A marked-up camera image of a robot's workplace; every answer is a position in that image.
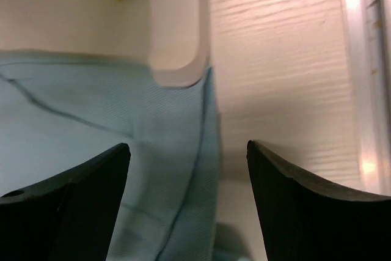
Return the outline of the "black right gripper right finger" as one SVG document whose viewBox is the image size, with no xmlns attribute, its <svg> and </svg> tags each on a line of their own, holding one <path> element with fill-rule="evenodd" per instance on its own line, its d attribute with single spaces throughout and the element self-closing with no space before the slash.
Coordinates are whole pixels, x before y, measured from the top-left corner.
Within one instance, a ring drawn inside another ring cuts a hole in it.
<svg viewBox="0 0 391 261">
<path fill-rule="evenodd" d="M 390 197 L 329 181 L 265 146 L 247 165 L 269 260 L 389 260 Z"/>
</svg>

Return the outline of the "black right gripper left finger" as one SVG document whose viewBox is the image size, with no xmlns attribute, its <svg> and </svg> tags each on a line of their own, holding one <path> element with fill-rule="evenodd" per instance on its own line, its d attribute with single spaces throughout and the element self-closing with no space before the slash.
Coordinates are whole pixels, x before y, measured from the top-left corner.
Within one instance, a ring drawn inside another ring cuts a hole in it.
<svg viewBox="0 0 391 261">
<path fill-rule="evenodd" d="M 127 144 L 1 197 L 1 260 L 106 260 L 130 164 Z"/>
</svg>

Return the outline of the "light blue trousers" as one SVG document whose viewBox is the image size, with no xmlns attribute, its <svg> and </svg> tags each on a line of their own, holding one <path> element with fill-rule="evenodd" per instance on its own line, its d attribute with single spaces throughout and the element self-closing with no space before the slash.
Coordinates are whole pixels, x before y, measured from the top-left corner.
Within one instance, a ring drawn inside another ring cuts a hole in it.
<svg viewBox="0 0 391 261">
<path fill-rule="evenodd" d="M 185 88 L 114 58 L 1 54 L 1 193 L 124 142 L 131 153 L 109 260 L 211 260 L 219 132 L 213 71 Z"/>
</svg>

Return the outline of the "aluminium rail right side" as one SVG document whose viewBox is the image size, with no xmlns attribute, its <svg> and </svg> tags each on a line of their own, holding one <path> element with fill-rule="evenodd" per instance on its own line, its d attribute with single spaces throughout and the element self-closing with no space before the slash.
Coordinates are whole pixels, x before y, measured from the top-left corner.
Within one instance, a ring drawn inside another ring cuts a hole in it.
<svg viewBox="0 0 391 261">
<path fill-rule="evenodd" d="M 383 0 L 342 0 L 363 189 L 390 194 L 390 81 Z"/>
</svg>

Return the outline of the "white metal clothes rack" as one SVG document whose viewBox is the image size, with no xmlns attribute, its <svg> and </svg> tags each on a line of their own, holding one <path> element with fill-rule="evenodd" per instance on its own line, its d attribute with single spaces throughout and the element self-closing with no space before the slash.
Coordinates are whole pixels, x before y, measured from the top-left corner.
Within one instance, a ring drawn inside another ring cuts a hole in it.
<svg viewBox="0 0 391 261">
<path fill-rule="evenodd" d="M 210 55 L 210 0 L 149 0 L 148 64 L 163 87 L 201 79 Z"/>
</svg>

